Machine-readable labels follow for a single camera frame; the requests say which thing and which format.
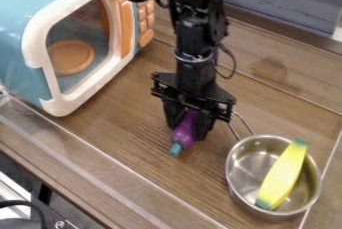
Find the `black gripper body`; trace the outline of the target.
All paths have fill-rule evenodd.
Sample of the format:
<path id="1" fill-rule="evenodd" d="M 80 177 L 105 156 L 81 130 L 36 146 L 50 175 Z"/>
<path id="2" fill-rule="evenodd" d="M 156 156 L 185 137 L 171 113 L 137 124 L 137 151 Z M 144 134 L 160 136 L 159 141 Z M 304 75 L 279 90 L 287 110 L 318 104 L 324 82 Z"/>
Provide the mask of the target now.
<path id="1" fill-rule="evenodd" d="M 180 103 L 185 110 L 207 110 L 216 119 L 231 120 L 235 97 L 216 83 L 217 58 L 203 61 L 177 61 L 176 72 L 155 72 L 151 75 L 153 86 L 151 94 L 161 99 Z"/>

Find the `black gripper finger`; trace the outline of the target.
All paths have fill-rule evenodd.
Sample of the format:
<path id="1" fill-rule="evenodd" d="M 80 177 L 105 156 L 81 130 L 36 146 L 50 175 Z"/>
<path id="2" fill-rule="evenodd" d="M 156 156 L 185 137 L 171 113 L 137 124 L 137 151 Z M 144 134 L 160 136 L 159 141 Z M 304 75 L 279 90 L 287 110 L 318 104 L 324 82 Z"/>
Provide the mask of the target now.
<path id="1" fill-rule="evenodd" d="M 207 133 L 212 130 L 216 115 L 207 110 L 199 110 L 196 113 L 193 137 L 196 141 L 205 139 Z"/>
<path id="2" fill-rule="evenodd" d="M 164 99 L 163 110 L 164 110 L 165 122 L 167 122 L 168 128 L 173 129 L 180 123 L 180 120 L 183 119 L 185 108 L 180 103 L 172 100 Z"/>

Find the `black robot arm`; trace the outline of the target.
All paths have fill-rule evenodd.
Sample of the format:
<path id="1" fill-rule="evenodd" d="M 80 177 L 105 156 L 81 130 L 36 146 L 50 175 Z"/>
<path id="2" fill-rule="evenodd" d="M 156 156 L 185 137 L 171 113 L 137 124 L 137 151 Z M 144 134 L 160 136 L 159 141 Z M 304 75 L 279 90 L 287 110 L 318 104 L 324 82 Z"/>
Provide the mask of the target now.
<path id="1" fill-rule="evenodd" d="M 235 97 L 216 83 L 217 53 L 227 50 L 221 45 L 228 35 L 224 0 L 155 1 L 169 11 L 176 36 L 176 71 L 151 75 L 151 94 L 163 102 L 169 129 L 176 131 L 188 126 L 187 135 L 201 141 L 215 122 L 231 119 L 235 105 Z"/>

